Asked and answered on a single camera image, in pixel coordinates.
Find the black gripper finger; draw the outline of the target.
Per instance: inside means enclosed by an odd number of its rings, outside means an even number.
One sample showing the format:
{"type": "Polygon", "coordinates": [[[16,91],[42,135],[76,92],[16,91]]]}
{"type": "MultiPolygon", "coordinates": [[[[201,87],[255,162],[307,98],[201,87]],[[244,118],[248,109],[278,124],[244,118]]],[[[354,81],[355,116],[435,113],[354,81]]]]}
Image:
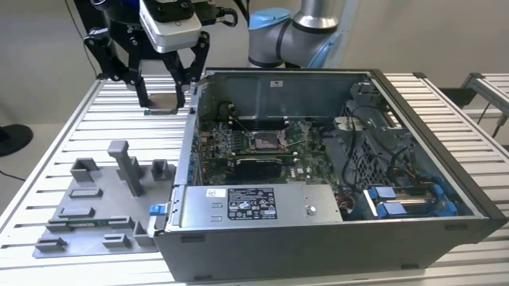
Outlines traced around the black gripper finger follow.
{"type": "Polygon", "coordinates": [[[187,68],[184,68],[181,64],[177,51],[168,52],[164,55],[164,66],[175,81],[176,108],[181,108],[184,106],[184,85],[197,82],[201,77],[201,71],[209,51],[209,34],[207,32],[200,32],[197,43],[189,49],[195,55],[195,58],[187,68]]]}
{"type": "Polygon", "coordinates": [[[139,105],[148,107],[151,101],[148,99],[144,78],[141,77],[141,66],[111,66],[107,62],[107,48],[109,47],[111,39],[108,36],[108,28],[90,29],[84,37],[84,44],[97,60],[101,72],[108,75],[111,80],[124,82],[127,88],[136,92],[139,105]]]}

